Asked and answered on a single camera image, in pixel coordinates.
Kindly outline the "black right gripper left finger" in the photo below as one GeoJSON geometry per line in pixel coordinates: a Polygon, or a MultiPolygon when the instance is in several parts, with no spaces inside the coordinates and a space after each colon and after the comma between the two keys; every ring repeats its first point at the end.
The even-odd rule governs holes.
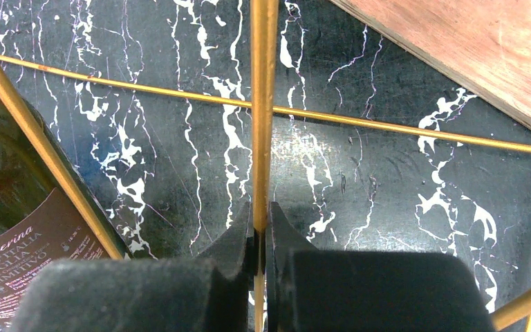
{"type": "Polygon", "coordinates": [[[57,260],[30,283],[12,331],[247,331],[250,204],[196,257],[57,260]]]}

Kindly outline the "green bottle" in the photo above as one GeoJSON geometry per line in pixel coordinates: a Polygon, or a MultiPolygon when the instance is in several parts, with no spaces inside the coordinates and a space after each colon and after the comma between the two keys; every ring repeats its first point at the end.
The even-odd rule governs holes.
{"type": "Polygon", "coordinates": [[[109,258],[0,99],[0,325],[58,259],[109,258]]]}

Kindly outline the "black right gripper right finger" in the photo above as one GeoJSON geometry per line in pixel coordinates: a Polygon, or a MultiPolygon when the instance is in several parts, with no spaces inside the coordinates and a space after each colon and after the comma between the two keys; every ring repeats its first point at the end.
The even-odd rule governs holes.
{"type": "Polygon", "coordinates": [[[323,250],[270,204],[269,331],[493,331],[474,276],[439,252],[323,250]]]}

